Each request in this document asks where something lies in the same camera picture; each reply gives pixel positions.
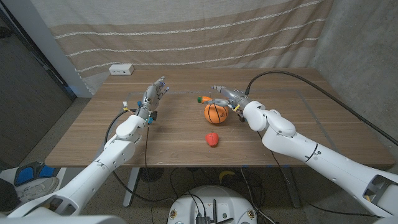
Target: wooden table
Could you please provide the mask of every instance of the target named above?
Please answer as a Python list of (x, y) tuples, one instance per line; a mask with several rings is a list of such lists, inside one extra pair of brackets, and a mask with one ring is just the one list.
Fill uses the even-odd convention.
[[(84, 167), (92, 162), (103, 145), (113, 118), (128, 100), (137, 107), (148, 85), (162, 75), (170, 91), (157, 108), (157, 121), (149, 126), (148, 167), (264, 167), (276, 165), (247, 123), (233, 111), (221, 124), (206, 121), (204, 105), (197, 96), (222, 98), (210, 86), (223, 85), (245, 90), (257, 74), (270, 69), (136, 70), (128, 76), (109, 76), (93, 99), (50, 153), (45, 163), (52, 167)], [(337, 93), (315, 69), (283, 69), (314, 82), (334, 96)], [(287, 75), (266, 75), (257, 79), (249, 97), (266, 109), (275, 109), (296, 126), (297, 132), (369, 166), (390, 166), (395, 160), (369, 128), (337, 103), (308, 84)], [(127, 113), (118, 124), (127, 118)], [(207, 145), (205, 135), (216, 132), (218, 146)], [(144, 167), (143, 140), (125, 166)], [(303, 166), (303, 162), (276, 154), (283, 165)]]

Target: small basketball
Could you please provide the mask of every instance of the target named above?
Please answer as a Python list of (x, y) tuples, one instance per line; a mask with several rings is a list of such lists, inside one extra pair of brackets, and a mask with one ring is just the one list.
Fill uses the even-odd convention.
[(205, 118), (212, 124), (220, 124), (221, 122), (225, 121), (227, 116), (227, 106), (206, 105), (205, 107)]

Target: sneaker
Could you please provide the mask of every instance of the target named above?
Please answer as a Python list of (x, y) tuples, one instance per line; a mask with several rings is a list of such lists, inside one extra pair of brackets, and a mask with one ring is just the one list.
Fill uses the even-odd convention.
[(33, 187), (27, 187), (21, 192), (17, 192), (17, 196), (22, 203), (26, 203), (33, 199), (43, 197), (44, 195), (51, 194), (58, 186), (59, 180), (56, 177), (48, 178), (41, 184)]

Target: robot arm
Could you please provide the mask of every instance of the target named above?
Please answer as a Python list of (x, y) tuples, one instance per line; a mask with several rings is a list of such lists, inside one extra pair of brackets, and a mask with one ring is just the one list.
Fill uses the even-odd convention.
[(57, 192), (32, 200), (13, 211), (8, 218), (33, 217), (36, 215), (79, 215), (98, 188), (116, 168), (131, 159), (142, 130), (159, 100), (169, 90), (164, 79), (158, 79), (144, 93), (140, 107), (116, 129), (116, 134), (105, 144), (104, 151), (88, 167)]
[(241, 91), (213, 86), (229, 98), (253, 131), (266, 129), (262, 143), (268, 149), (294, 157), (352, 195), (375, 215), (398, 215), (398, 175), (359, 164), (296, 132), (295, 126), (275, 110), (250, 100)]

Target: curtain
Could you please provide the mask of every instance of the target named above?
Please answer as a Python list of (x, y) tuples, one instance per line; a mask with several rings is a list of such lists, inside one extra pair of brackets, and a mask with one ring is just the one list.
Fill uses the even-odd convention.
[(333, 0), (32, 0), (92, 91), (135, 69), (306, 67)]

